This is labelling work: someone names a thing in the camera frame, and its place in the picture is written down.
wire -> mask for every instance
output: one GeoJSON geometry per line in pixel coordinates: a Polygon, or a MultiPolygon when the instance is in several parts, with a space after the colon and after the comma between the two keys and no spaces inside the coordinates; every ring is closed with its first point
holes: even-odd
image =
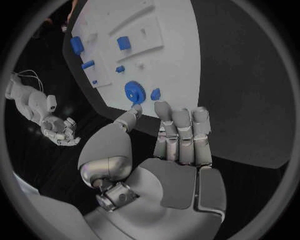
{"type": "Polygon", "coordinates": [[[28,77],[28,78],[37,79],[39,90],[44,93],[44,85],[43,85],[42,81],[40,80],[38,74],[35,71],[33,71],[31,69],[28,69],[28,70],[24,70],[24,71],[20,71],[20,72],[13,72],[13,73],[15,73],[15,74],[17,74],[18,76],[21,76],[21,77],[28,77]],[[33,76],[33,75],[24,75],[23,73],[26,73],[26,72],[32,72],[35,76],[33,76]]]}

black floor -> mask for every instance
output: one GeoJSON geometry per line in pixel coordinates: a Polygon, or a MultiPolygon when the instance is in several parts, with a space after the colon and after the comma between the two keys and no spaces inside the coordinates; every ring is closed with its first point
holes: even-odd
{"type": "MultiPolygon", "coordinates": [[[[76,206],[82,214],[96,206],[95,190],[88,188],[77,170],[78,157],[85,142],[111,121],[98,115],[78,88],[62,56],[64,34],[54,27],[39,39],[32,39],[15,71],[32,69],[43,82],[45,93],[55,95],[56,115],[72,117],[78,124],[81,142],[73,147],[56,146],[42,136],[39,127],[27,121],[8,100],[5,112],[7,145],[15,172],[42,195],[76,206]]],[[[37,86],[35,80],[24,84],[37,86]]],[[[151,157],[156,139],[138,131],[130,133],[134,165],[151,157]]],[[[273,170],[214,157],[227,192],[226,219],[216,237],[224,240],[257,215],[278,186],[284,168],[273,170]]]]}

blue object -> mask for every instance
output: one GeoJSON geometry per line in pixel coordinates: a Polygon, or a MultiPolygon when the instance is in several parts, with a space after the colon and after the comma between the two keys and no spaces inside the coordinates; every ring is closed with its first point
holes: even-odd
{"type": "Polygon", "coordinates": [[[115,69],[115,71],[117,72],[117,73],[122,73],[122,72],[124,72],[125,71],[125,67],[122,65],[122,66],[118,66],[116,69],[115,69]]]}
{"type": "Polygon", "coordinates": [[[81,65],[81,67],[82,67],[82,69],[87,69],[87,68],[89,68],[91,66],[94,66],[94,65],[95,65],[94,60],[91,60],[91,61],[87,61],[86,63],[83,63],[81,65]]]}
{"type": "Polygon", "coordinates": [[[71,46],[73,48],[73,52],[76,55],[80,55],[85,50],[83,43],[81,42],[81,39],[79,36],[72,37],[70,42],[71,42],[71,46]]]}
{"type": "Polygon", "coordinates": [[[120,50],[131,49],[128,36],[121,36],[117,39],[120,50]]]}
{"type": "Polygon", "coordinates": [[[151,93],[151,100],[156,101],[161,98],[161,90],[159,88],[156,88],[151,93]]]}
{"type": "Polygon", "coordinates": [[[141,104],[146,99],[144,88],[136,81],[126,83],[125,94],[133,104],[141,104]]]}

robotic hand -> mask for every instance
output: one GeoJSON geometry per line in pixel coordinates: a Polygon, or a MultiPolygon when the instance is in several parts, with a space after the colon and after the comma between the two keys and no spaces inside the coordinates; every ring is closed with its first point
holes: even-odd
{"type": "Polygon", "coordinates": [[[161,119],[156,158],[132,173],[126,133],[141,115],[139,105],[84,146],[78,162],[81,177],[101,189],[96,196],[100,207],[85,219],[105,240],[211,240],[225,217],[226,191],[220,172],[212,168],[209,113],[198,107],[191,121],[187,109],[172,111],[165,101],[155,102],[154,109],[161,119]]]}
{"type": "Polygon", "coordinates": [[[12,73],[5,97],[15,101],[17,110],[28,120],[38,124],[41,132],[59,146],[74,146],[80,138],[74,137],[76,123],[73,119],[62,119],[52,113],[57,102],[54,95],[46,96],[32,86],[23,85],[17,73],[12,73]]]}

black background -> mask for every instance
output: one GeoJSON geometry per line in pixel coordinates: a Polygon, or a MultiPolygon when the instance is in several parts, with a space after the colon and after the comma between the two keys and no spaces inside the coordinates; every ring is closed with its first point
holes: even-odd
{"type": "MultiPolygon", "coordinates": [[[[20,23],[21,17],[37,2],[40,3],[42,1],[6,1],[2,3],[2,11],[0,14],[1,48],[5,47],[5,43],[7,43],[11,33],[18,30],[16,25],[20,23]]],[[[289,39],[289,44],[294,44],[296,50],[294,54],[297,57],[300,53],[297,2],[292,0],[277,3],[275,1],[269,2],[266,0],[252,2],[260,6],[272,20],[275,20],[276,25],[280,26],[282,33],[289,39]]],[[[8,233],[11,239],[20,236],[25,239],[36,239],[15,213],[15,210],[10,205],[3,191],[1,191],[0,194],[2,234],[5,232],[8,233]]],[[[297,221],[299,200],[300,193],[298,192],[284,215],[263,239],[274,239],[275,237],[279,237],[281,233],[288,238],[297,238],[297,236],[299,236],[297,221]]]]}

